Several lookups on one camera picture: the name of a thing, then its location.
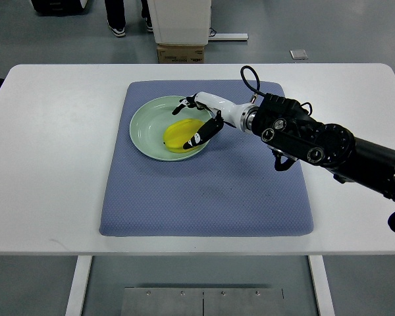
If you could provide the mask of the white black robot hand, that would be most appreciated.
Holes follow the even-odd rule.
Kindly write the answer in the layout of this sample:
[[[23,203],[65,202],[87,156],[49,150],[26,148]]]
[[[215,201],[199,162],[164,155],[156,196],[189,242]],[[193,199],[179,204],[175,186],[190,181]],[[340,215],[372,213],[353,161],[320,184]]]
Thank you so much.
[[[253,103],[237,105],[227,99],[206,92],[199,92],[181,99],[180,104],[172,114],[177,115],[186,107],[209,111],[214,114],[214,117],[205,122],[194,137],[183,145],[184,149],[207,143],[221,131],[225,124],[250,134],[252,121],[258,110],[258,107]]]

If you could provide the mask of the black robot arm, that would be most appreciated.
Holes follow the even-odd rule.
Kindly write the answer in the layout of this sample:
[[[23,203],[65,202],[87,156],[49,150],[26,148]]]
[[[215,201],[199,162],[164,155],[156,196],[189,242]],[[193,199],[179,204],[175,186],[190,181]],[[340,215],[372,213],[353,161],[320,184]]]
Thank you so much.
[[[295,161],[320,166],[340,183],[355,182],[395,201],[395,150],[355,137],[339,124],[324,124],[311,118],[295,99],[263,93],[260,86],[245,85],[262,96],[244,126],[269,146],[275,170],[286,171]],[[395,212],[388,218],[395,233]]]

